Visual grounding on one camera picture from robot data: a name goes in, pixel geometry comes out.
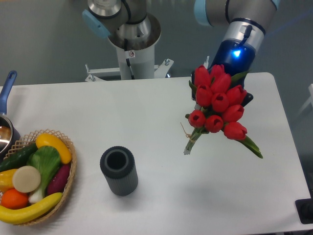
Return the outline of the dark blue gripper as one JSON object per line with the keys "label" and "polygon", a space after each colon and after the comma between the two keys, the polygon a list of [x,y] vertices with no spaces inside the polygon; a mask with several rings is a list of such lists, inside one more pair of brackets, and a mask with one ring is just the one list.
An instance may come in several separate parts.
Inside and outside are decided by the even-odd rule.
{"label": "dark blue gripper", "polygon": [[[255,58],[255,50],[247,45],[240,45],[240,43],[233,40],[225,40],[221,43],[211,66],[208,68],[212,70],[214,65],[224,65],[224,71],[230,75],[235,75],[244,71],[248,71]],[[191,72],[190,88],[192,91],[192,99],[196,100],[197,87],[195,82],[195,70]],[[247,91],[241,95],[241,105],[245,107],[253,100],[254,96]]]}

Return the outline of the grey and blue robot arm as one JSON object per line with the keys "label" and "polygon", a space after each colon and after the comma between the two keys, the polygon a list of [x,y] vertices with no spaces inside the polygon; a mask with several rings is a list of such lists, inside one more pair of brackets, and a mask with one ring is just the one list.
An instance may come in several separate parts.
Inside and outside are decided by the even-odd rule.
{"label": "grey and blue robot arm", "polygon": [[[212,63],[206,70],[223,65],[231,75],[245,74],[255,58],[268,27],[278,10],[277,0],[197,0],[194,16],[204,26],[228,25]],[[173,64],[155,66],[155,44],[160,23],[147,12],[143,0],[90,0],[82,13],[88,28],[115,47],[121,79],[164,78]]]}

